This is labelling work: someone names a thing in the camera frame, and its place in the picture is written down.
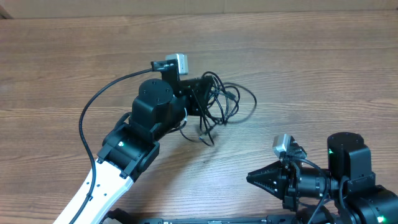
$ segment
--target wooden table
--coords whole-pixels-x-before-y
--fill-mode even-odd
[[[115,205],[145,217],[208,218],[285,213],[246,183],[276,160],[273,137],[289,133],[321,167],[326,138],[360,133],[377,183],[398,193],[398,13],[305,12],[0,21],[0,223],[52,223],[90,163],[78,118],[102,86],[174,52],[190,74],[207,70],[252,90],[244,124],[217,127],[215,147],[179,133]],[[131,109],[152,73],[101,95],[84,120],[93,153]],[[243,95],[241,117],[252,106]],[[189,118],[185,132],[196,134]]]

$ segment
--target black cable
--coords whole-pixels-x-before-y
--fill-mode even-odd
[[[310,205],[310,204],[307,204],[307,203],[303,203],[303,202],[301,202],[301,201],[298,201],[298,202],[299,202],[299,204],[301,204],[301,205],[303,205],[304,207],[307,207],[307,208],[316,207],[316,205]],[[326,200],[322,203],[322,205],[326,205],[328,202],[331,202],[331,200],[330,200],[330,199],[326,199]]]
[[[123,116],[121,116],[121,117],[119,118],[119,121],[116,122],[116,124],[114,125],[114,128],[116,129],[116,128],[118,128],[120,125],[122,125],[123,122],[124,122],[126,119],[128,119],[128,117],[131,116],[131,114],[132,114],[131,112],[127,112],[127,113],[125,113]]]
[[[323,178],[325,178],[325,189],[323,191],[322,198],[319,200],[316,209],[314,210],[314,212],[311,215],[311,218],[308,221],[308,224],[311,224],[312,219],[314,218],[315,214],[318,212],[319,208],[323,205],[323,201],[326,199],[328,188],[329,188],[328,177],[326,176],[325,172],[320,167],[318,167],[316,164],[314,164],[311,161],[308,161],[306,159],[300,159],[300,158],[293,158],[293,160],[304,162],[304,163],[314,167],[323,176]]]
[[[346,206],[344,205],[344,201],[343,201],[343,186],[346,181],[349,181],[349,178],[344,175],[341,178],[339,187],[338,187],[338,200],[339,200],[340,205],[343,207],[343,209],[346,208]]]
[[[127,78],[135,77],[136,75],[141,75],[141,74],[144,74],[144,73],[147,73],[147,72],[152,72],[152,69],[147,69],[147,70],[143,70],[143,71],[140,71],[140,72],[136,72],[136,73],[132,73],[132,74],[129,74],[129,75],[125,75],[125,76],[123,76],[123,77],[121,77],[121,78],[118,78],[118,79],[116,79],[116,80],[114,80],[114,81],[108,83],[106,86],[104,86],[102,89],[100,89],[100,91],[98,91],[98,92],[87,102],[86,106],[83,108],[83,111],[81,112],[80,119],[79,119],[79,135],[80,135],[81,141],[82,141],[82,143],[83,143],[83,145],[84,145],[84,147],[85,147],[85,149],[86,149],[86,152],[87,152],[87,154],[88,154],[88,157],[90,158],[91,169],[93,170],[93,171],[92,171],[92,173],[93,173],[93,178],[91,179],[91,185],[90,185],[90,189],[89,189],[89,191],[88,191],[88,193],[87,193],[86,199],[84,200],[84,202],[82,203],[81,207],[80,207],[79,210],[76,212],[76,215],[72,218],[72,220],[70,221],[69,224],[73,224],[73,223],[77,220],[77,218],[79,217],[79,215],[82,213],[83,209],[86,207],[88,201],[89,201],[90,198],[91,198],[91,194],[93,193],[94,186],[95,186],[95,179],[96,179],[95,161],[94,161],[93,153],[91,153],[90,148],[88,147],[88,144],[87,144],[87,142],[86,142],[85,136],[84,136],[84,134],[83,134],[83,118],[84,118],[84,116],[85,116],[85,114],[86,114],[86,111],[87,111],[88,107],[92,104],[92,102],[93,102],[102,92],[104,92],[106,89],[108,89],[109,87],[113,86],[114,84],[116,84],[116,83],[118,83],[118,82],[120,82],[120,81],[122,81],[122,80],[125,80],[125,79],[127,79]]]
[[[185,127],[185,125],[187,125],[187,121],[184,121],[184,123],[183,123],[181,126],[179,126],[178,128],[175,128],[175,129],[173,129],[173,130],[170,130],[170,131],[168,132],[168,134],[169,134],[169,133],[173,133],[173,132],[182,130],[182,129]]]
[[[211,130],[217,125],[222,125],[222,124],[226,125],[228,123],[237,124],[237,123],[242,123],[243,121],[246,121],[247,119],[249,119],[251,117],[251,115],[253,114],[254,110],[256,109],[257,98],[253,92],[251,92],[244,86],[241,86],[241,85],[238,85],[235,83],[231,83],[231,82],[223,83],[221,81],[221,78],[214,72],[205,72],[201,77],[203,78],[207,75],[212,76],[213,84],[209,91],[209,95],[207,96],[207,99],[206,99],[208,102],[206,108],[198,108],[200,110],[199,128],[200,128],[200,131],[202,132],[200,134],[199,140],[201,142],[203,142],[204,144],[206,144],[207,146],[212,146],[212,145],[214,145],[214,141],[213,141],[213,138],[210,133]],[[245,117],[244,119],[239,120],[239,121],[229,121],[229,119],[231,117],[233,117],[234,115],[236,115],[236,113],[238,113],[238,111],[239,111],[239,101],[241,99],[241,94],[240,94],[238,88],[242,88],[244,91],[248,92],[254,98],[254,106],[253,106],[252,111],[249,113],[249,115],[247,117]],[[230,91],[228,91],[228,89],[233,89],[236,92],[236,95],[232,94]],[[195,97],[195,101],[196,101],[198,107],[200,107],[200,104],[199,104],[194,92],[193,92],[193,96]],[[226,101],[225,109],[223,108],[223,106],[221,105],[221,103],[218,99],[219,96],[225,97],[225,101]],[[231,110],[229,109],[230,101],[234,102],[234,106]],[[221,117],[213,116],[209,111],[209,109],[215,103],[218,105],[218,108],[220,109]],[[189,139],[188,137],[186,137],[186,135],[184,135],[184,133],[182,133],[182,131],[180,131],[180,132],[185,139],[187,139],[191,142],[198,142],[198,141],[195,141],[195,140],[192,140],[192,139]],[[203,137],[206,135],[209,136],[211,144],[207,143],[204,140]]]

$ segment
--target cable connector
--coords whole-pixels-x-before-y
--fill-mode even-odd
[[[176,66],[174,63],[170,63],[169,61],[150,62],[150,65],[152,66],[153,72],[167,72]]]
[[[235,94],[231,93],[230,91],[226,92],[226,96],[231,99],[231,100],[235,100],[236,96]]]
[[[177,70],[179,75],[188,75],[189,69],[188,69],[188,58],[186,54],[172,54],[166,56],[166,60],[177,60]]]
[[[202,139],[204,139],[205,138],[205,136],[206,135],[208,135],[209,134],[209,132],[211,131],[211,130],[213,130],[213,128],[215,127],[215,125],[213,125],[213,126],[210,126],[210,128],[209,129],[207,129],[203,134],[201,134],[200,136],[199,136],[199,139],[200,140],[202,140]]]

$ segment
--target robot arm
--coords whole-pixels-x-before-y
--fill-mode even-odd
[[[300,197],[320,199],[318,206],[298,211],[296,223],[398,222],[398,197],[376,185],[371,152],[359,134],[328,137],[329,169],[306,160],[304,149],[288,134],[275,137],[273,150],[279,161],[250,172],[247,181],[281,199],[283,208],[294,212]],[[302,167],[302,162],[313,168]],[[340,217],[323,206],[324,199],[335,201]]]
[[[99,223],[111,206],[127,192],[159,155],[159,140],[177,130],[187,115],[200,116],[207,107],[214,79],[202,77],[181,81],[188,73],[186,56],[169,55],[152,62],[152,71],[162,79],[146,80],[139,95],[105,137],[95,162],[95,189],[75,223]],[[92,170],[77,194],[55,221],[69,223],[89,192]]]

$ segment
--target tangled cable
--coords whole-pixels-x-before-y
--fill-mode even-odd
[[[251,117],[251,115],[253,114],[254,110],[256,109],[257,98],[250,90],[248,90],[244,86],[241,86],[241,85],[236,84],[236,83],[231,83],[231,82],[223,83],[221,81],[221,79],[219,78],[219,76],[216,73],[214,73],[214,72],[205,72],[201,77],[203,78],[203,77],[205,77],[207,75],[212,76],[214,82],[213,82],[213,84],[211,86],[211,90],[210,90],[210,92],[208,94],[207,107],[206,108],[201,108],[201,107],[199,108],[199,111],[201,113],[201,115],[200,115],[200,123],[199,123],[199,128],[200,128],[200,131],[201,131],[201,135],[199,136],[199,140],[190,139],[190,138],[186,137],[186,135],[184,135],[184,133],[182,132],[182,129],[183,129],[183,127],[185,127],[187,121],[184,122],[183,126],[178,127],[176,129],[176,131],[179,130],[181,135],[185,139],[187,139],[187,140],[189,140],[191,142],[203,142],[207,146],[214,146],[214,140],[213,140],[213,137],[210,134],[211,130],[213,130],[213,128],[215,126],[217,126],[217,125],[222,125],[222,124],[226,125],[227,123],[237,124],[237,123],[242,123],[242,122],[246,121],[247,119],[249,119]],[[241,99],[241,94],[240,94],[238,88],[243,89],[244,91],[248,92],[253,97],[254,106],[253,106],[253,109],[251,110],[251,112],[249,113],[249,115],[247,117],[245,117],[244,119],[241,119],[239,121],[229,121],[229,119],[231,117],[233,117],[234,115],[236,115],[236,113],[238,113],[238,111],[239,111],[239,101]],[[230,89],[234,90],[236,92],[236,94],[233,94],[232,92],[228,91]],[[197,99],[194,91],[192,92],[192,95],[194,96],[195,100],[198,103],[198,99]],[[223,108],[223,105],[221,105],[221,103],[220,103],[220,101],[218,99],[219,96],[225,97],[225,101],[226,101],[225,108]],[[234,103],[234,106],[232,107],[232,109],[230,109],[230,101],[232,101]],[[218,107],[220,109],[221,117],[213,116],[210,113],[210,111],[209,111],[209,109],[215,103],[218,105]],[[207,143],[204,140],[204,137],[206,135],[209,137],[209,139],[211,141],[211,144]]]

